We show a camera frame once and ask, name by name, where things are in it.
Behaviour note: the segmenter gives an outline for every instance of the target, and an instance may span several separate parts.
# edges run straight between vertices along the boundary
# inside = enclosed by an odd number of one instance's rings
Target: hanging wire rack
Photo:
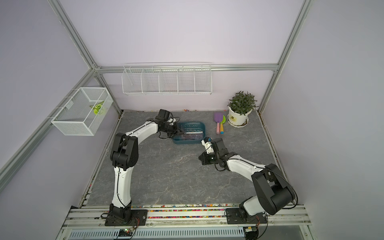
[[[94,136],[112,103],[106,88],[79,88],[51,123],[64,135]]]
[[[211,63],[127,63],[121,76],[127,95],[211,94]]]

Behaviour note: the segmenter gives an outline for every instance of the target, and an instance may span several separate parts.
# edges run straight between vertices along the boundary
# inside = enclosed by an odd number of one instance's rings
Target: aluminum frame
[[[165,229],[165,228],[197,228],[197,227],[216,227],[218,229],[225,227],[246,227],[253,226],[254,224],[227,224],[226,217],[217,217],[224,215],[224,211],[219,209],[236,208],[235,206],[222,206],[222,207],[162,207],[154,205],[153,207],[140,207],[137,209],[148,210],[147,220],[145,226],[139,226],[139,229]],[[211,211],[188,211],[194,209],[210,209]],[[98,208],[82,208],[71,209],[67,215],[66,220],[56,239],[68,239],[72,230],[75,229],[121,229],[126,226],[109,226],[104,225],[105,219],[101,219],[100,215],[109,210],[108,206],[98,206]],[[157,210],[171,210],[169,212],[159,212]],[[172,217],[172,216],[186,216],[186,218],[157,218],[157,217]],[[202,218],[190,218],[190,216],[206,216]],[[275,215],[268,216],[269,226],[281,225],[298,225],[305,240],[316,239],[313,238],[311,232],[312,223],[307,215],[305,207],[298,205],[294,209],[282,209]]]
[[[266,104],[267,104],[267,102],[271,96],[271,93],[276,86],[276,83],[277,83],[277,81],[281,75],[281,72],[285,66],[285,63],[289,57],[289,54],[292,51],[293,45],[295,44],[297,36],[299,35],[301,27],[304,24],[305,18],[308,15],[308,12],[312,6],[312,3],[313,3],[313,0],[304,0],[303,5],[301,6],[299,15],[297,16],[297,19],[295,21],[295,24],[294,24],[292,30],[291,30],[291,33],[290,33],[289,38],[287,40],[287,43],[285,44],[284,50],[280,56],[279,61],[277,62],[278,69],[276,71],[274,71],[272,78],[271,78],[271,81],[270,81],[270,83],[269,83],[269,85],[268,85],[268,87],[264,93],[264,96],[260,102],[259,112],[261,114],[263,113],[265,106],[266,106]]]
[[[59,0],[48,0],[49,4],[51,5],[52,9],[56,13],[56,15],[59,18],[59,21],[65,29],[67,30],[68,34],[70,35],[73,43],[75,44],[76,48],[78,49],[80,55],[86,62],[86,64],[89,67],[89,70],[87,73],[79,80],[79,82],[76,84],[76,86],[73,87],[73,89],[66,95],[66,97],[63,98],[63,100],[57,105],[57,107],[48,115],[48,117],[39,125],[39,127],[35,130],[35,132],[27,139],[27,141],[18,149],[18,151],[11,157],[11,159],[4,165],[4,167],[0,170],[0,192],[5,188],[5,186],[10,182],[12,177],[17,173],[17,171],[21,168],[21,166],[25,163],[25,161],[28,159],[28,157],[33,153],[33,151],[37,148],[37,146],[40,144],[40,142],[44,139],[44,137],[49,133],[49,130],[52,128],[52,124],[50,123],[50,119],[53,118],[59,109],[67,102],[68,97],[72,96],[74,91],[78,89],[79,87],[86,86],[89,81],[92,78],[95,78],[95,80],[99,83],[101,87],[107,88],[107,90],[110,92],[111,97],[113,99],[113,106],[118,112],[119,116],[122,114],[121,108],[118,106],[114,96],[112,95],[112,92],[109,89],[108,84],[106,83],[103,73],[122,73],[124,68],[122,66],[112,66],[112,67],[106,67],[106,66],[98,66],[94,59],[92,58],[91,54],[89,53],[88,49],[86,48],[85,44],[83,43],[80,35],[74,28],[72,22],[68,18],[67,14],[65,13],[62,5],[60,4]],[[313,0],[304,0],[302,8],[300,10],[300,13],[296,19],[295,25],[291,31],[291,34],[289,36],[289,39],[284,47],[284,50],[280,56],[280,59],[278,63],[272,63],[272,64],[228,64],[228,65],[212,65],[212,71],[253,71],[253,70],[272,70],[274,71],[274,74],[271,78],[271,81],[268,85],[267,90],[265,91],[265,94],[263,96],[263,99],[260,104],[260,110],[259,112],[262,113],[265,109],[265,106],[270,98],[271,92],[273,91],[274,86],[277,83],[277,80],[281,74],[281,71],[283,70],[283,67],[286,63],[286,60],[289,56],[290,51],[292,50],[292,47],[295,43],[295,40],[297,39],[297,35],[303,25],[303,22],[308,14],[309,8],[312,4]],[[274,215],[270,218],[270,224],[278,224],[283,223],[284,221],[291,221],[287,220],[287,216],[282,215]],[[101,225],[99,225],[100,220],[97,219],[79,219],[77,223],[82,225],[81,228],[84,228],[84,224],[87,226],[90,226],[92,228],[100,228]],[[308,226],[309,233],[311,233],[311,226]],[[62,228],[58,235],[58,239],[63,239],[63,236],[66,236],[66,234],[70,233],[70,229],[67,227]]]
[[[119,105],[116,102],[115,97],[113,96],[108,84],[105,82],[104,78],[101,74],[97,74],[95,71],[97,67],[97,64],[95,63],[92,55],[89,53],[87,47],[85,46],[83,40],[81,39],[79,33],[74,28],[71,20],[69,19],[68,15],[64,11],[63,6],[61,5],[59,0],[48,0],[49,4],[51,5],[53,11],[56,13],[57,17],[59,18],[60,23],[64,26],[65,30],[67,30],[69,36],[71,37],[73,43],[75,44],[76,48],[78,49],[81,57],[85,61],[85,63],[88,65],[88,68],[93,70],[95,73],[94,77],[97,83],[103,87],[106,88],[109,92],[109,94],[112,97],[113,100],[113,106],[116,109],[117,113],[121,115],[122,111]]]
[[[201,65],[169,65],[161,66],[161,68],[198,68]],[[135,66],[135,68],[152,68],[152,65]],[[210,65],[211,71],[254,71],[254,70],[271,70],[276,71],[278,69],[277,63],[255,63],[255,64],[213,64]],[[97,73],[123,73],[124,66],[101,66],[96,69]]]

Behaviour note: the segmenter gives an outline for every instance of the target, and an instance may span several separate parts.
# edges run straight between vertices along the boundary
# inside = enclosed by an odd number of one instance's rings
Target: black wire
[[[120,168],[119,168],[119,173],[118,173],[118,180],[117,180],[117,183],[116,183],[116,195],[118,197],[118,200],[120,201],[121,205],[123,205],[124,207],[126,207],[122,201],[120,200],[119,198],[119,177],[120,177]]]
[[[226,169],[225,168],[223,168],[222,170],[219,170],[219,169],[217,169],[217,165],[218,163],[215,163],[215,168],[216,168],[216,170],[218,170],[219,172],[222,172],[222,171],[225,171]]]
[[[139,219],[135,217],[135,220],[137,220],[137,226],[136,226],[135,231],[133,232],[132,236],[130,237],[130,239],[133,238],[133,236],[134,236],[135,233],[136,233],[136,229],[139,227]]]
[[[246,162],[246,161],[244,161],[243,159],[239,159],[239,158],[231,158],[231,159],[237,159],[237,160],[241,160],[241,161],[243,161],[243,162]],[[297,193],[296,193],[295,189],[292,187],[292,185],[291,185],[291,184],[290,184],[290,183],[289,183],[283,176],[281,176],[280,174],[275,173],[274,171],[272,171],[272,170],[270,170],[270,169],[267,169],[267,168],[265,168],[265,167],[260,167],[260,166],[256,166],[256,167],[261,168],[261,169],[266,169],[266,170],[268,170],[268,171],[270,171],[270,172],[273,172],[275,175],[281,177],[286,183],[288,183],[288,185],[292,188],[293,192],[295,193],[296,202],[295,202],[295,205],[294,205],[293,207],[287,207],[287,208],[283,208],[283,209],[292,209],[292,208],[295,208],[295,207],[297,206],[298,202],[299,202],[299,196],[297,196]]]
[[[268,215],[267,215],[266,212],[264,212],[264,213],[265,213],[265,216],[266,216],[266,227],[265,227],[263,233],[259,237],[257,237],[257,239],[261,238],[265,234],[266,229],[268,228]]]
[[[100,217],[101,217],[102,219],[107,219],[107,217],[103,217],[104,214],[107,214],[107,215],[108,215],[108,213],[105,212],[105,213],[101,214]]]

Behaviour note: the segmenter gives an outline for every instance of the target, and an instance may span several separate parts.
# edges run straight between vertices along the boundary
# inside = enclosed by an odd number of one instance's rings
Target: blue basket
[[[205,138],[205,124],[202,122],[178,122],[177,125],[185,133],[173,138],[175,144],[201,144]]]

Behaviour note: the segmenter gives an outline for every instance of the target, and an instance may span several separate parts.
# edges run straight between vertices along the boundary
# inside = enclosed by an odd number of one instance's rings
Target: pot label
[[[231,118],[231,120],[232,120],[233,122],[236,122],[236,118],[235,118],[234,116],[230,115],[230,118]]]

